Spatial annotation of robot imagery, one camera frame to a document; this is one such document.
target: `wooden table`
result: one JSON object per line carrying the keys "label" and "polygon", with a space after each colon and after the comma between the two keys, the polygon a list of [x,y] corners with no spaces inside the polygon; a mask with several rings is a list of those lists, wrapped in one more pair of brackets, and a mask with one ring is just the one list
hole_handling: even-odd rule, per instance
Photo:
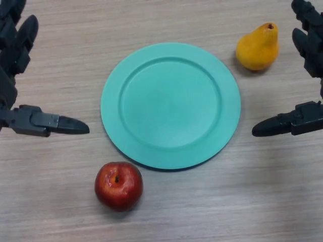
{"label": "wooden table", "polygon": [[[313,0],[323,11],[323,2]],[[84,136],[0,135],[3,242],[322,242],[323,133],[254,138],[258,121],[318,101],[319,81],[303,68],[291,32],[300,23],[284,0],[28,0],[39,34],[17,77],[16,105],[89,124]],[[266,21],[280,28],[281,54],[265,73],[234,58],[238,39]],[[144,195],[115,214],[94,194],[100,167],[126,161],[100,118],[100,96],[115,65],[143,46],[187,42],[219,57],[241,91],[239,127],[228,146],[191,170],[140,168]]]}

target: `pear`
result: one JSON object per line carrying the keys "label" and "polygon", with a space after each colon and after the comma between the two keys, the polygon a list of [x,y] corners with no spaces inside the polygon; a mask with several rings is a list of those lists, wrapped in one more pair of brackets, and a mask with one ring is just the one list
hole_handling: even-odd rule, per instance
{"label": "pear", "polygon": [[236,49],[238,61],[252,71],[267,69],[279,54],[278,32],[276,24],[265,23],[243,36]]}

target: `apple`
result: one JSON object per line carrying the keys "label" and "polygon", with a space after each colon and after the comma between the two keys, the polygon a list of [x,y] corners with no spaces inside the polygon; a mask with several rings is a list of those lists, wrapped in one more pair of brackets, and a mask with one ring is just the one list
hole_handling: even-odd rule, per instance
{"label": "apple", "polygon": [[142,191],[139,169],[127,162],[105,164],[95,179],[95,193],[99,201],[118,212],[133,208]]}

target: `plate rim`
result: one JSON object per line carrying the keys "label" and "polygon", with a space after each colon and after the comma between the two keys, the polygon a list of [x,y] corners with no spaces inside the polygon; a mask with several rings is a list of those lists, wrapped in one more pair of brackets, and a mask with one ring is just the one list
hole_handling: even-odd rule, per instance
{"label": "plate rim", "polygon": [[[108,90],[111,89],[111,88],[114,88],[114,87],[118,87],[119,85],[112,85],[111,83],[111,80],[113,80],[114,76],[116,76],[116,73],[118,73],[122,68],[123,66],[131,66],[131,65],[128,65],[129,63],[127,62],[130,62],[132,65],[139,65],[139,61],[137,60],[137,56],[140,56],[141,54],[145,53],[145,52],[152,52],[152,56],[154,56],[154,53],[157,53],[158,54],[158,49],[160,48],[176,48],[176,49],[185,49],[186,51],[188,50],[191,50],[195,53],[198,54],[198,56],[201,56],[204,58],[208,57],[210,60],[213,59],[213,63],[212,65],[207,65],[207,66],[210,66],[210,67],[213,67],[213,65],[218,65],[217,68],[215,69],[218,69],[218,68],[221,68],[221,72],[222,75],[224,75],[224,77],[230,79],[230,82],[231,82],[231,85],[233,85],[233,88],[235,88],[235,98],[236,98],[236,110],[233,111],[233,113],[235,112],[235,120],[233,122],[233,124],[231,125],[231,131],[229,132],[229,134],[227,134],[226,136],[226,139],[222,139],[222,142],[221,142],[221,145],[219,145],[219,147],[217,148],[214,148],[214,151],[211,152],[212,155],[210,155],[209,153],[210,152],[205,152],[205,154],[207,153],[207,155],[204,155],[204,157],[202,157],[202,155],[200,155],[199,157],[199,161],[198,162],[180,162],[180,164],[178,164],[176,162],[176,164],[173,164],[173,163],[169,163],[168,161],[165,161],[165,163],[167,163],[167,165],[161,165],[160,161],[159,163],[157,164],[151,164],[149,161],[147,162],[145,160],[145,158],[143,158],[143,156],[141,158],[143,159],[139,159],[138,160],[138,155],[134,155],[134,152],[129,152],[129,149],[126,150],[125,147],[123,145],[120,145],[120,140],[118,140],[118,138],[116,138],[115,134],[114,134],[114,131],[113,131],[113,127],[111,127],[111,124],[109,124],[109,121],[106,120],[107,116],[106,116],[106,112],[107,112],[107,109],[109,109],[109,105],[107,105],[107,107],[103,108],[104,106],[106,106],[106,102],[107,100],[109,101],[109,99],[111,99],[107,93],[108,93]],[[210,70],[208,70],[203,64],[205,63],[200,63],[200,60],[201,59],[198,59],[198,60],[195,60],[194,62],[196,62],[199,66],[203,67],[213,78],[213,81],[215,81],[216,83],[214,83],[214,85],[218,85],[217,83],[217,79],[219,77],[215,77],[212,75],[213,71],[211,72]],[[124,85],[124,83],[126,82],[126,79],[124,79],[123,81],[120,81],[120,83],[122,83],[121,86]],[[219,91],[220,91],[220,95],[222,96],[222,89],[221,87],[219,87]],[[102,122],[103,122],[103,126],[104,126],[104,129],[107,133],[107,135],[109,136],[109,138],[111,139],[111,141],[113,142],[113,144],[123,153],[125,154],[127,157],[129,157],[130,159],[136,161],[137,163],[140,163],[144,166],[147,166],[147,167],[151,167],[151,168],[156,168],[156,169],[164,169],[164,170],[176,170],[176,169],[184,169],[184,168],[190,168],[190,167],[193,167],[193,166],[196,166],[196,165],[199,165],[201,163],[204,163],[205,161],[208,161],[209,159],[211,159],[212,157],[214,157],[216,154],[218,154],[226,145],[227,143],[230,141],[230,139],[233,137],[236,129],[237,129],[237,126],[238,126],[238,123],[239,123],[239,120],[240,120],[240,114],[241,114],[241,96],[240,96],[240,91],[239,91],[239,87],[238,87],[238,84],[233,76],[233,74],[230,72],[230,70],[228,69],[228,67],[222,62],[220,61],[216,56],[214,56],[213,54],[211,54],[210,52],[206,51],[205,49],[203,48],[200,48],[200,47],[197,47],[197,46],[194,46],[194,45],[191,45],[191,44],[187,44],[187,43],[177,43],[177,42],[166,42],[166,43],[158,43],[158,44],[153,44],[153,45],[149,45],[149,46],[146,46],[144,48],[141,48],[133,53],[131,53],[130,55],[128,55],[127,57],[125,57],[122,61],[120,61],[116,67],[113,69],[113,71],[110,73],[105,85],[104,85],[104,88],[103,88],[103,91],[102,91],[102,96],[101,96],[101,103],[100,103],[100,114],[101,114],[101,119],[102,119]],[[119,115],[117,115],[117,117],[115,117],[116,119],[121,119],[121,117]],[[212,132],[214,130],[214,125],[213,127],[208,130],[207,132]]]}

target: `wood grain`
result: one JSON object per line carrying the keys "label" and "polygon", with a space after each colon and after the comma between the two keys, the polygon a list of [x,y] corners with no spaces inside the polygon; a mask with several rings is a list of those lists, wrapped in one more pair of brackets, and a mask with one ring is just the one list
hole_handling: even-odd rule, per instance
{"label": "wood grain", "polygon": [[[323,2],[312,1],[323,11]],[[0,241],[323,241],[323,133],[254,138],[258,121],[319,99],[291,32],[288,0],[28,0],[40,29],[18,104],[87,122],[86,136],[0,135]],[[281,54],[264,74],[234,59],[238,39],[266,21],[280,28]],[[141,168],[144,196],[131,213],[99,204],[94,179],[127,160],[107,138],[100,96],[115,65],[140,47],[187,42],[219,57],[241,90],[242,116],[229,145],[191,170]]]}

